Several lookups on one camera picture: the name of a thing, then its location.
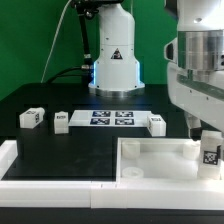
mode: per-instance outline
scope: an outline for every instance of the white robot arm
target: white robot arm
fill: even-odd
[[[224,1],[167,0],[178,18],[166,45],[172,103],[224,132]]]
[[[140,81],[140,64],[134,56],[135,21],[126,12],[124,0],[72,0],[83,36],[85,64],[92,65],[85,18],[99,13],[100,56],[94,63],[90,93],[106,97],[128,97],[141,94],[145,85]]]

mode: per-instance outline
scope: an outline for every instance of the white platform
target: white platform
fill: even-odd
[[[0,181],[0,206],[224,210],[224,181],[196,179],[197,162],[182,157],[187,140],[135,139],[135,160],[122,158],[125,140],[118,140],[116,182]],[[144,178],[121,177],[129,166]]]
[[[108,116],[93,116],[93,113],[108,112]],[[118,113],[130,113],[131,116],[120,116],[116,117],[116,112]],[[69,126],[91,126],[91,127],[147,127],[147,116],[151,115],[151,111],[113,111],[113,110],[75,110]],[[118,124],[116,119],[126,120],[126,124]]]

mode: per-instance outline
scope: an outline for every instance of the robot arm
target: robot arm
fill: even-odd
[[[224,1],[167,0],[165,8],[179,18],[165,47],[171,101],[224,132]]]
[[[119,4],[124,0],[72,0],[72,7],[78,13],[84,13],[86,19],[92,19],[99,12],[98,8],[102,5]]]

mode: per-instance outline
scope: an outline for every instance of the white block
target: white block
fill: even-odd
[[[127,208],[127,188],[122,184],[92,184],[91,208]]]
[[[136,140],[123,141],[122,156],[126,159],[137,159],[140,156],[140,142]]]
[[[33,129],[43,121],[45,110],[43,108],[30,108],[19,116],[20,128]]]
[[[147,128],[152,137],[166,136],[166,122],[160,115],[148,115]]]
[[[183,146],[183,157],[189,160],[198,160],[200,155],[200,146],[200,141],[187,141]]]
[[[67,134],[69,132],[67,112],[62,111],[59,113],[55,113],[54,132],[55,134]]]
[[[222,160],[221,132],[203,131],[198,167],[198,178],[219,180],[221,178]]]
[[[138,167],[127,167],[122,170],[122,177],[128,179],[140,179],[144,177],[144,171]]]
[[[18,156],[16,141],[5,141],[0,146],[0,180]]]

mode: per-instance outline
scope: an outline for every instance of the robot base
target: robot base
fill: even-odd
[[[125,98],[125,97],[131,97],[136,95],[142,95],[144,94],[145,85],[141,83],[138,87],[132,90],[126,90],[126,91],[114,91],[114,90],[104,90],[99,89],[93,84],[89,84],[89,92],[91,94],[95,94],[98,96],[103,97],[110,97],[110,98]]]

